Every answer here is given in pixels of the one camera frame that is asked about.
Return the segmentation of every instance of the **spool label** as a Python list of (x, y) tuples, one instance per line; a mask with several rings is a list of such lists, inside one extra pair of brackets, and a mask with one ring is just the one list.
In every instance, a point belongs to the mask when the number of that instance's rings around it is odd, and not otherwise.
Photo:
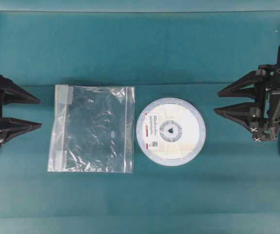
[(157, 113), (145, 113), (146, 148), (159, 149), (159, 125)]

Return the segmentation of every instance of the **plastic wrap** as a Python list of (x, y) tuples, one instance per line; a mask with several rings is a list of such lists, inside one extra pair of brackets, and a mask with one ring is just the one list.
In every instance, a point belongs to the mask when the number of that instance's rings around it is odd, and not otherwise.
[(133, 171), (134, 87), (56, 85), (48, 171)]

